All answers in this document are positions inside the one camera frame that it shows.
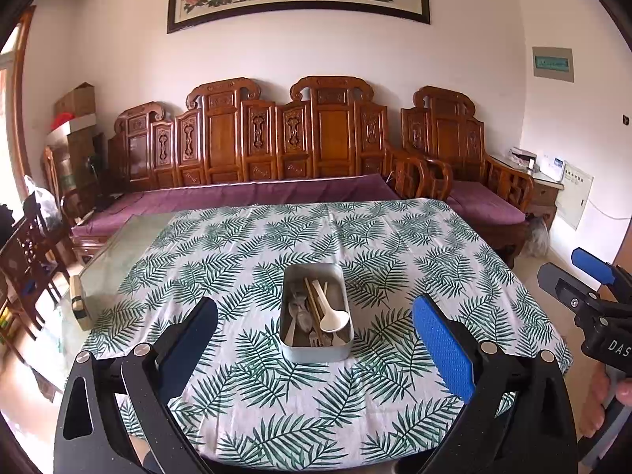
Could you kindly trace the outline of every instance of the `leaf print tablecloth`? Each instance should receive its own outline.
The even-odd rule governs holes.
[[[352,355],[297,365],[279,351],[282,276],[293,263],[342,266]],[[412,326],[429,293],[478,340],[510,354],[571,355],[525,287],[447,205],[431,199],[181,212],[156,237],[85,347],[97,357],[154,342],[201,296],[219,324],[169,407],[206,457],[243,466],[335,469],[437,446],[462,403]],[[141,435],[129,400],[121,413]],[[507,407],[511,400],[503,402]]]

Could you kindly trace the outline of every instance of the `wooden sofa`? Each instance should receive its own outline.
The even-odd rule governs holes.
[[[373,96],[371,86],[359,78],[308,76],[292,86],[289,103],[277,105],[261,99],[254,81],[236,78],[196,87],[186,98],[188,110],[173,120],[156,102],[126,110],[108,143],[110,181],[126,195],[73,229],[75,251],[83,256],[98,251],[124,224],[117,222],[119,210],[127,219],[139,212],[302,203],[316,197],[396,197],[383,192],[388,189],[383,179],[391,180],[399,197],[421,197],[431,179],[426,162],[389,144],[387,109]],[[367,179],[354,178],[346,184],[353,186],[340,194],[341,183],[329,182],[321,191],[324,196],[287,194],[285,185],[272,183],[367,174],[377,174],[368,180],[379,186],[356,187]],[[253,195],[244,186],[225,186],[250,181],[270,182],[270,187]],[[83,215],[96,192],[88,186],[65,194],[66,218],[74,222]]]
[[[403,148],[428,163],[430,196],[446,201],[513,267],[529,226],[533,179],[485,152],[483,123],[465,94],[423,87],[401,109]]]

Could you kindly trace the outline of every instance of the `person's arm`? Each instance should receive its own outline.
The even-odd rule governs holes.
[[[608,396],[610,379],[606,375],[606,367],[598,363],[590,380],[589,394],[584,402],[579,420],[579,431],[585,437],[592,437],[604,425],[606,417],[602,403]],[[626,406],[632,406],[632,378],[625,379],[617,385],[617,399]]]

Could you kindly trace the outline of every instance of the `gray handle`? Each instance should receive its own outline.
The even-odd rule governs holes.
[[[614,442],[615,438],[617,438],[621,428],[623,428],[623,425],[627,422],[632,412],[632,407],[622,405],[615,398],[617,384],[626,378],[626,374],[609,365],[606,365],[606,374],[608,374],[610,378],[610,389],[604,401],[604,408],[606,408],[604,425],[596,432],[595,437],[591,439],[582,438],[579,441],[580,448],[582,443],[590,443],[590,451],[584,454],[581,459],[581,462],[590,468],[595,468],[599,459],[604,457],[608,447]]]

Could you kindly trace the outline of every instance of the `purple cushion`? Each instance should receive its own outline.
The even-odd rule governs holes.
[[[525,214],[478,182],[452,183],[446,202],[463,220],[481,224],[519,224]]]
[[[179,210],[390,199],[399,197],[378,174],[336,179],[179,187],[125,194],[108,209],[95,213],[86,224],[75,226],[72,232],[80,237],[110,236],[122,228],[133,215]]]

